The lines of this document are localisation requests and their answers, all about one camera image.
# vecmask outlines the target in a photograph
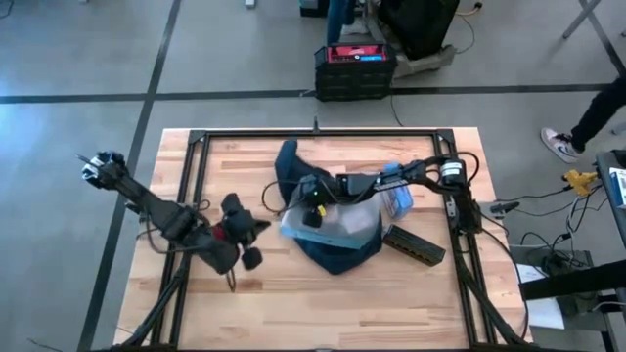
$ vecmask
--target yellow tool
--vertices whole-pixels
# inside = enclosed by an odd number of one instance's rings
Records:
[[[578,172],[569,170],[562,176],[563,181],[569,183],[569,186],[576,191],[578,196],[584,197],[591,193],[592,182],[598,180],[598,172]]]

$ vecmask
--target black metal frame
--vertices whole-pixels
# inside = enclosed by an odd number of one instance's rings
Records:
[[[180,189],[178,192],[177,200],[184,202],[185,195],[188,191],[189,176],[191,173],[191,166],[193,162],[193,154],[197,143],[201,142],[201,160],[199,162],[198,177],[196,179],[196,187],[194,189],[193,203],[198,205],[201,201],[202,186],[205,178],[206,162],[208,159],[208,151],[210,148],[211,138],[314,138],[314,137],[429,137],[433,143],[433,149],[435,155],[443,155],[442,143],[445,143],[448,153],[454,154],[457,152],[456,143],[454,138],[454,132],[451,129],[263,129],[263,130],[192,130],[189,134],[189,140],[187,145],[187,152],[185,155],[185,162],[183,165],[183,171],[180,181]],[[444,202],[452,202],[450,196],[443,196]],[[501,351],[549,351],[541,349],[535,346],[515,346],[515,345],[501,345],[498,344],[496,339],[494,324],[488,317],[485,309],[481,309],[481,316],[483,324],[485,325],[485,338],[486,343],[478,341],[478,335],[476,325],[474,321],[474,315],[472,313],[470,303],[470,288],[462,279],[459,274],[460,268],[467,270],[467,265],[462,252],[460,237],[462,234],[456,229],[454,224],[454,218],[446,216],[448,221],[448,227],[451,236],[452,251],[454,255],[455,268],[457,272],[457,282],[459,285],[459,293],[461,298],[461,305],[463,309],[463,317],[466,326],[466,333],[468,336],[469,350],[491,350],[498,349]],[[470,256],[471,267],[473,269],[473,278],[475,279],[475,286],[481,293],[486,295],[486,285],[484,282],[482,266],[480,263],[480,257],[478,254],[478,247],[473,235],[467,236],[468,250],[467,253]],[[168,254],[163,266],[163,275],[161,279],[161,293],[162,290],[169,283],[172,271],[174,268],[175,254]],[[190,260],[190,256],[185,256],[183,260]],[[185,303],[185,294],[187,289],[188,273],[185,275],[184,283],[180,286],[176,304],[174,307],[174,315],[171,326],[171,332],[169,336],[169,344],[176,346],[178,344],[182,315]],[[159,317],[155,327],[153,329],[151,344],[160,343],[161,331],[162,331],[163,316]]]

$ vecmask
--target wooden table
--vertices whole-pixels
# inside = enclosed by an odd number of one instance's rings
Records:
[[[150,188],[175,199],[187,148],[187,129],[163,132]],[[476,128],[454,128],[457,149],[480,158],[472,183],[478,201],[495,198]],[[306,257],[295,242],[280,235],[278,219],[261,204],[263,186],[274,181],[279,139],[211,139],[203,198],[205,212],[220,218],[219,203],[236,192],[259,219],[273,221],[256,245],[264,256],[254,271],[236,267],[237,292],[198,258],[192,261],[180,335],[184,349],[452,349],[468,347],[453,257],[427,267],[390,247],[360,267],[331,276]],[[433,155],[424,137],[324,137],[300,139],[298,154],[314,165],[337,172],[381,170],[391,160],[409,162]],[[468,159],[469,173],[473,162]],[[196,172],[197,164],[192,169]],[[415,206],[399,225],[450,251],[443,200],[428,189],[411,186]],[[268,192],[269,205],[282,206],[278,189]],[[484,222],[506,243],[502,229]],[[523,303],[507,254],[486,236],[477,238],[488,294],[518,333]],[[164,240],[157,245],[165,247]],[[164,256],[138,240],[115,336],[115,343],[135,330],[157,299]],[[167,312],[171,315],[173,302]],[[477,306],[474,316],[483,336]],[[166,319],[163,340],[169,333]]]

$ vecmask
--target jeans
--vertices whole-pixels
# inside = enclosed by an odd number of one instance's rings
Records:
[[[578,152],[585,151],[585,144],[600,132],[619,108],[626,105],[626,77],[619,77],[604,88],[578,122],[571,129],[571,145]]]
[[[326,21],[326,43],[335,44],[341,36],[341,27],[344,24],[354,23],[354,6],[356,0],[331,0],[328,18]]]

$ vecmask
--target blue fabric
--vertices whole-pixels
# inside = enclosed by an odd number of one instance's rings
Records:
[[[331,0],[326,21],[326,43],[335,44],[341,37],[341,27],[354,23],[354,6],[356,0]]]
[[[309,165],[295,153],[297,141],[285,141],[274,162],[276,177],[278,180],[299,181],[302,177],[310,174],[330,176],[330,173],[319,167]],[[296,184],[279,183],[281,197],[285,204],[289,204],[291,194]],[[295,239],[295,242],[311,260],[326,269],[333,275],[344,273],[356,268],[371,256],[378,253],[382,247],[382,220],[379,218],[379,226],[372,239],[359,249],[348,249],[332,245],[321,244],[306,240]]]

